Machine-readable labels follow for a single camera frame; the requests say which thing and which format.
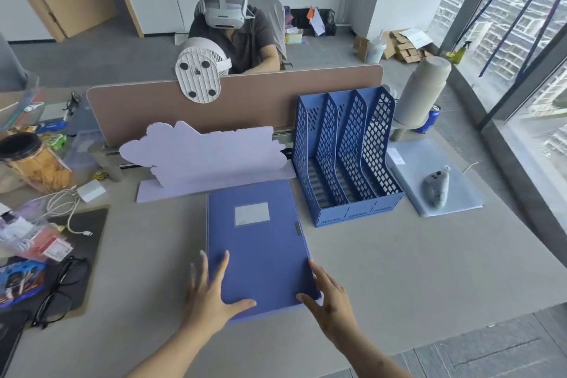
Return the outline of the black eyeglasses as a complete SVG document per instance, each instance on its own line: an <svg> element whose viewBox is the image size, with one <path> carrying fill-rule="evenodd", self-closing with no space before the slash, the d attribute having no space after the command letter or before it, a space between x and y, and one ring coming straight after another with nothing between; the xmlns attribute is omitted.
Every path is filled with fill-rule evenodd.
<svg viewBox="0 0 567 378"><path fill-rule="evenodd" d="M31 327L46 329L81 307L90 276L91 264L88 258L71 255L65 259L48 294L35 311Z"/></svg>

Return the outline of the snack jar with black lid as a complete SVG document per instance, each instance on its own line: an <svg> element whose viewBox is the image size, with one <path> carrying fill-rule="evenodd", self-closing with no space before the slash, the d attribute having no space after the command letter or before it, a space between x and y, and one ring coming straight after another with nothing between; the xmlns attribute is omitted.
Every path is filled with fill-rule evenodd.
<svg viewBox="0 0 567 378"><path fill-rule="evenodd" d="M73 172L33 132L17 132L1 138L0 162L43 194L73 186Z"/></svg>

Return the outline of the blue file box folder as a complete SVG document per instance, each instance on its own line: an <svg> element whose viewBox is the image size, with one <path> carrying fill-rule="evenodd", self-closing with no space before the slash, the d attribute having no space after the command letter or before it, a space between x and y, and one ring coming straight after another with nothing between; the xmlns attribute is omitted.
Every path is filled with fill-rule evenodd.
<svg viewBox="0 0 567 378"><path fill-rule="evenodd" d="M254 320L295 308L299 293L321 298L289 181L267 181L212 191L207 199L206 249L211 276L229 251L224 303L253 299L231 318Z"/></svg>

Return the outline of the clear plastic box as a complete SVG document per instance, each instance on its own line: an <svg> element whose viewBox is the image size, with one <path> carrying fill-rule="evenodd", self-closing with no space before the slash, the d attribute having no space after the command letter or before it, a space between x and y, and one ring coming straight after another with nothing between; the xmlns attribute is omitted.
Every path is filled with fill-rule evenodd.
<svg viewBox="0 0 567 378"><path fill-rule="evenodd" d="M104 144L104 137L100 130L87 130L77 133L63 159L67 167L73 171L97 167L95 159L89 153L89 147L93 144Z"/></svg>

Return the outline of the black laptop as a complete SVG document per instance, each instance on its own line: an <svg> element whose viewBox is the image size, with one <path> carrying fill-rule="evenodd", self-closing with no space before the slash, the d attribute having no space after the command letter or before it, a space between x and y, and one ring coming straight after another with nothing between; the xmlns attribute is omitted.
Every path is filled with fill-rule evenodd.
<svg viewBox="0 0 567 378"><path fill-rule="evenodd" d="M0 378L4 378L31 313L16 310L0 313Z"/></svg>

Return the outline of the person's right hand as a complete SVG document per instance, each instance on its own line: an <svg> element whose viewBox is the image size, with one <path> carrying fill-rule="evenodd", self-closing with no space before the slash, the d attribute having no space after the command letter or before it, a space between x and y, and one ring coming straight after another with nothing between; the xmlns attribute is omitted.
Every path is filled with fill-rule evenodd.
<svg viewBox="0 0 567 378"><path fill-rule="evenodd" d="M322 312L314 316L321 331L337 348L339 338L349 330L359 330L346 290L324 268L308 261L316 288L322 293Z"/></svg>

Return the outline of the blue drink can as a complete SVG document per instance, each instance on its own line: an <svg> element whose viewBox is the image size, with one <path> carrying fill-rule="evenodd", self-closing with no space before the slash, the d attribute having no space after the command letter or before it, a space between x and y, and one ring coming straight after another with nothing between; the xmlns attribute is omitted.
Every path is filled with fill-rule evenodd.
<svg viewBox="0 0 567 378"><path fill-rule="evenodd" d="M414 132L422 135L428 133L438 120L440 113L441 107L436 104L432 105L431 109L429 110L427 120L421 127L414 129Z"/></svg>

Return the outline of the blue printed package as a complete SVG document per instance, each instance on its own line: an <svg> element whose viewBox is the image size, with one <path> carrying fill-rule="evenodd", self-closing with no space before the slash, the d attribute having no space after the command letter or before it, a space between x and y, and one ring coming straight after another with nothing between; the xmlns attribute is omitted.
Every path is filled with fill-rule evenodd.
<svg viewBox="0 0 567 378"><path fill-rule="evenodd" d="M47 264L21 260L0 267L0 309L20 303L45 290Z"/></svg>

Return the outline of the cardboard boxes pile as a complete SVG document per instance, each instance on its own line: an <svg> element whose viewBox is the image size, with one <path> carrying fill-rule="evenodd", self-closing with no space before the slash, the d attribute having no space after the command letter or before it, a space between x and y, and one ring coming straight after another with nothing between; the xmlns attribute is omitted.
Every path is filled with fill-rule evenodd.
<svg viewBox="0 0 567 378"><path fill-rule="evenodd" d="M381 31L376 36L383 36L387 43L387 49L381 59L397 59L405 64L418 63L423 58L430 56L427 47L434 41L426 32L420 29L410 28L394 31ZM358 60L365 63L366 44L369 39L356 36L353 50Z"/></svg>

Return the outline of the white desk fan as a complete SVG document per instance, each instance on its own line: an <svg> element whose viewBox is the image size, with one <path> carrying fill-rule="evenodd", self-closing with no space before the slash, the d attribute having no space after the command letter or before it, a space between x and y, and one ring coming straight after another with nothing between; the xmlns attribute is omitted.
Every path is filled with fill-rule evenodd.
<svg viewBox="0 0 567 378"><path fill-rule="evenodd" d="M174 71L182 94L195 103L207 104L221 94L220 77L229 74L231 59L214 41L188 38L181 44L181 52Z"/></svg>

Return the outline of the green snack bag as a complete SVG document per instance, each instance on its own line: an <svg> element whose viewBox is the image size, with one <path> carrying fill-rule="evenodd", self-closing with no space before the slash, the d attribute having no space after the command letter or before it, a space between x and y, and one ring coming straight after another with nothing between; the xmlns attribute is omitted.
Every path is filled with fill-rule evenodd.
<svg viewBox="0 0 567 378"><path fill-rule="evenodd" d="M53 151L57 151L61 149L63 146L66 145L67 136L61 133L54 133L54 132L46 132L40 133L39 138L43 142L45 146L52 149Z"/></svg>

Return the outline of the white cloud-shaped cardboard cutout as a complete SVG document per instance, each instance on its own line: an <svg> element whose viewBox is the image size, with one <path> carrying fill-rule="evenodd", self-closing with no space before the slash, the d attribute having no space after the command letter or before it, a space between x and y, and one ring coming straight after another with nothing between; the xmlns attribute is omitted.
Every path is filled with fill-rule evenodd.
<svg viewBox="0 0 567 378"><path fill-rule="evenodd" d="M146 135L119 148L122 158L148 167L136 202L147 203L212 190L296 177L273 127L199 133L183 121L153 123Z"/></svg>

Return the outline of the white charger block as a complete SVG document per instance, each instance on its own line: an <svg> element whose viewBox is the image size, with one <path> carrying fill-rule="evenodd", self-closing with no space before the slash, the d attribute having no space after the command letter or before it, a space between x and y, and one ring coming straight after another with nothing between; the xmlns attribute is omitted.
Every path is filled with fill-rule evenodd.
<svg viewBox="0 0 567 378"><path fill-rule="evenodd" d="M101 181L91 180L76 189L76 193L85 203L92 202L106 193Z"/></svg>

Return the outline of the blue plastic file rack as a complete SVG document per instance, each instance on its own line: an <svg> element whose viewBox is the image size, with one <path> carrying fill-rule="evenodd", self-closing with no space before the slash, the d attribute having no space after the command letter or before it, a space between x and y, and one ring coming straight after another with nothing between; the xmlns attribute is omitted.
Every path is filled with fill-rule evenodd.
<svg viewBox="0 0 567 378"><path fill-rule="evenodd" d="M298 97L292 161L316 227L393 211L404 197L386 164L394 110L383 86Z"/></svg>

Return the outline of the person's right forearm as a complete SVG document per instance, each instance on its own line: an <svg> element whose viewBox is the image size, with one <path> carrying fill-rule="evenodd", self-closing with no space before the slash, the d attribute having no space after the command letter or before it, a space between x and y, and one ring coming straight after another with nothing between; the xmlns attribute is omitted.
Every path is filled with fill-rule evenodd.
<svg viewBox="0 0 567 378"><path fill-rule="evenodd" d="M376 348L360 330L347 331L339 338L337 348L358 378L414 378Z"/></svg>

